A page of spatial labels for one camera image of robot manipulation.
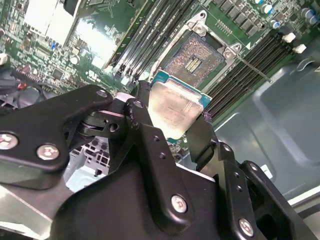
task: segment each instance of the metal rivet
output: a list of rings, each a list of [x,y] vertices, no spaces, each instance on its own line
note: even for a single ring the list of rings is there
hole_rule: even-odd
[[[247,220],[245,220],[244,218],[241,218],[239,220],[239,225],[245,235],[249,237],[254,236],[254,229],[252,228],[251,224]]]
[[[36,154],[42,160],[54,160],[59,156],[59,150],[56,146],[45,144],[37,149]]]
[[[186,201],[178,195],[172,196],[171,204],[172,204],[174,210],[176,210],[178,213],[183,214],[187,211]]]
[[[108,94],[106,93],[106,91],[101,90],[101,89],[96,91],[96,94],[98,94],[100,97],[103,97],[103,98],[108,97]]]
[[[232,151],[231,148],[230,148],[228,145],[226,145],[226,144],[224,144],[223,147],[224,147],[224,149],[227,150],[228,152],[231,152],[231,151]]]
[[[255,170],[255,171],[258,170],[258,168],[256,167],[256,165],[254,165],[253,163],[250,163],[250,167],[251,167],[253,170]]]
[[[136,105],[138,108],[141,108],[141,109],[144,107],[144,105],[142,104],[142,102],[137,101],[137,100],[133,101],[133,104]]]
[[[0,134],[0,150],[12,149],[18,145],[18,138],[9,133]]]

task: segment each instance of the hole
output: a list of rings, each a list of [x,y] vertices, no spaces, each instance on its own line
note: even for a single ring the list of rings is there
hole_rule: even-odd
[[[160,153],[160,156],[159,156],[159,158],[161,158],[161,159],[166,159],[166,155],[162,152],[162,153]]]
[[[106,91],[101,90],[101,89],[96,91],[96,94],[98,94],[100,97],[103,97],[103,98],[108,97],[108,94],[106,93]]]
[[[231,152],[231,148],[230,148],[228,145],[224,144],[223,147],[224,147],[224,149],[227,150],[228,152]]]
[[[109,131],[110,131],[111,133],[114,133],[115,131],[117,131],[118,128],[119,128],[119,126],[118,126],[118,124],[116,124],[116,123],[111,123],[111,124],[109,125]]]
[[[142,102],[137,101],[137,100],[133,101],[133,104],[136,105],[138,108],[141,108],[141,109],[144,107],[144,105],[142,104]]]
[[[97,146],[99,144],[99,142],[97,140],[93,140],[91,143],[93,146]]]
[[[100,170],[100,169],[96,169],[95,170],[95,173],[94,173],[94,176],[95,177],[98,177],[99,175],[101,175],[102,174],[102,171]]]

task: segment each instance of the black bracket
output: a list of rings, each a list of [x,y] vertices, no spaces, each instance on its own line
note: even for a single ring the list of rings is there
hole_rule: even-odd
[[[112,101],[111,94],[88,85],[1,117],[0,134],[11,134],[18,143],[0,150],[0,183],[31,189],[55,186],[69,162],[69,146],[80,121]],[[58,149],[57,158],[38,157],[39,147],[47,144]]]
[[[124,111],[127,116],[128,135],[112,160],[109,171],[112,173],[120,165],[138,159],[154,222],[164,232],[181,233],[191,225],[195,216],[165,136],[159,128],[152,125],[147,107],[141,101],[129,99]],[[174,209],[174,196],[185,201],[185,212]]]

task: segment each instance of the green circuit board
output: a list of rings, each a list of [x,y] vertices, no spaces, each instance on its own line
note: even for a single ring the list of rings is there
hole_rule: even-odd
[[[5,32],[0,36],[0,52],[8,54],[12,67],[28,66],[28,74],[35,79],[50,83],[64,91],[87,84],[97,84],[112,94],[118,91],[128,92],[134,87],[130,82],[122,84],[121,79],[115,78],[113,67],[117,63],[113,62],[113,59],[121,56],[132,44],[133,35],[155,4],[173,4],[166,0],[79,0],[76,14],[68,29],[57,28],[57,23],[50,19],[52,27],[49,25],[47,33],[43,33],[29,24],[33,21],[30,15],[35,15],[38,18],[37,22],[45,22],[42,20],[44,15],[40,13],[50,11],[48,5],[51,2],[55,4],[55,9],[59,4],[63,4],[63,1],[48,0],[46,8],[38,7],[44,2],[46,1],[0,0],[0,28]],[[228,45],[240,43],[242,57],[268,34],[272,29],[272,20],[278,21],[281,25],[289,25],[305,44],[319,33],[318,27],[307,24],[301,14],[302,9],[309,6],[319,11],[320,6],[315,1],[267,0],[265,3],[273,6],[270,14],[263,14],[262,5],[253,4],[251,0],[194,0],[183,12],[172,32],[176,33],[187,20],[205,10],[208,13],[205,24]],[[157,11],[161,11],[161,8],[154,10],[155,13]],[[240,15],[243,17],[241,23],[238,20]],[[169,23],[170,19],[163,17],[161,21]],[[67,31],[63,40],[56,41],[56,37],[60,38],[60,32],[63,31]],[[146,67],[147,72],[174,36],[168,34],[166,42],[151,56]],[[167,61],[176,54],[176,50],[173,48],[170,51]],[[141,57],[142,61],[150,51],[151,48]],[[238,62],[236,60],[225,74]],[[197,88],[207,92],[214,87],[219,81],[212,79],[223,68],[222,64],[211,71]]]
[[[59,43],[55,41],[55,33],[37,34],[26,21],[30,7],[35,5],[32,0],[0,0],[0,27],[5,31],[0,51],[8,54],[12,67],[30,66],[28,74],[64,91],[97,84],[112,94],[125,92],[129,89],[115,81],[105,65],[131,26],[143,18],[141,14],[148,3],[148,0],[136,0],[134,5],[126,0],[80,0],[67,38]]]

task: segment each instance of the black ram slot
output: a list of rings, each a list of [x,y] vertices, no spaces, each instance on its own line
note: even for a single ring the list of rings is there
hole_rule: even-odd
[[[266,74],[288,56],[291,50],[289,45],[283,43],[281,36],[270,33],[245,57],[245,60]],[[240,62],[208,93],[212,101],[205,111],[211,115],[213,121],[216,120],[248,94],[261,79],[259,74]]]
[[[276,45],[275,42],[271,43],[270,47],[272,49],[274,49],[274,45]],[[251,62],[251,64],[253,66],[256,66],[256,68],[259,69],[260,71],[263,71],[263,69],[260,69],[261,68],[261,64],[260,63],[262,62],[264,64],[264,62],[266,62],[268,60],[268,57],[270,57],[270,58],[274,58],[275,57],[274,53],[269,53],[269,54],[271,54],[271,56],[268,56],[268,55],[261,56],[260,55],[260,58],[254,59]],[[232,84],[229,87],[220,88],[220,91],[218,91],[217,94],[212,96],[212,98],[217,100],[216,102],[218,102],[218,99],[224,98],[224,96],[229,94],[230,91],[233,90],[233,88],[237,87],[239,84],[242,84],[243,79],[245,79],[245,78],[246,79],[250,79],[250,77],[248,76],[250,73],[252,73],[252,72],[255,73],[255,71],[250,69],[248,66],[244,66],[244,68],[246,68],[247,71],[240,71],[240,72],[238,72],[238,75],[235,75],[230,79],[230,81],[232,81],[234,84]]]
[[[260,56],[263,51],[269,47],[269,44],[273,42],[274,38],[271,35],[266,36],[248,55],[246,56],[245,60],[248,62],[252,62],[255,58]],[[244,68],[246,65],[243,62],[240,62],[235,68],[227,75],[225,76],[222,81],[218,84],[219,87],[215,87],[209,92],[209,95],[214,98],[215,97],[215,92],[220,92],[220,90],[227,85],[230,80],[236,76],[237,74],[240,74],[241,69]]]
[[[288,55],[287,52],[283,52],[281,55],[277,55],[277,58],[285,58]],[[268,68],[264,69],[265,71],[272,70],[273,66],[269,66]],[[223,102],[221,102],[219,105],[215,105],[212,108],[212,116],[214,118],[219,117],[219,112],[223,113],[225,110],[227,110],[229,107],[231,107],[234,103],[236,103],[243,95],[248,93],[260,80],[261,76],[256,74],[255,72],[251,72],[251,75],[248,76],[252,79],[251,82],[247,82],[242,85],[242,87],[236,89],[236,91],[232,92],[228,98],[223,99]]]

